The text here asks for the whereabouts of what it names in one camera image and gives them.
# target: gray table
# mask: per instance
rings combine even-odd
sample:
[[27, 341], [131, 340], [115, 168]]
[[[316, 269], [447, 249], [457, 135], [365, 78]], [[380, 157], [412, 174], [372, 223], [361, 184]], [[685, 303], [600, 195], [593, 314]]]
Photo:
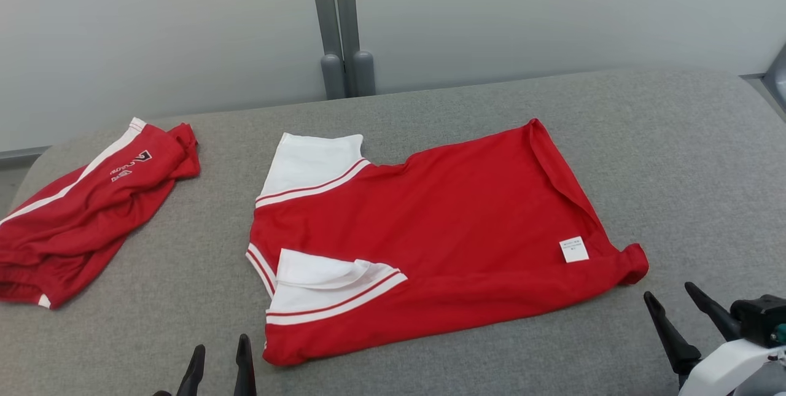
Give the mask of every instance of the gray table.
[[[269, 298], [244, 258], [254, 198], [284, 131], [365, 135], [374, 163], [538, 117], [617, 247], [640, 242], [638, 285], [541, 317], [396, 343], [295, 368], [259, 358]], [[203, 171], [177, 184], [95, 283], [64, 308], [0, 306], [0, 394], [152, 394], [207, 346], [201, 394], [230, 394], [238, 335], [260, 394], [670, 394], [641, 295], [709, 353], [722, 342], [682, 288], [725, 306], [786, 295], [786, 125], [745, 82], [684, 69], [607, 71], [204, 114]], [[86, 164], [124, 126], [48, 150], [16, 203]]]

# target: white label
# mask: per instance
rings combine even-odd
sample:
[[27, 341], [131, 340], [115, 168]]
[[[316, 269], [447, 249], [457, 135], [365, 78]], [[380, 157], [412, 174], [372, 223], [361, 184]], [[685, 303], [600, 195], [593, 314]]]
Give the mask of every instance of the white label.
[[565, 255], [565, 262], [577, 262], [584, 261], [584, 259], [590, 259], [581, 236], [560, 241], [559, 246], [562, 247], [562, 254]]

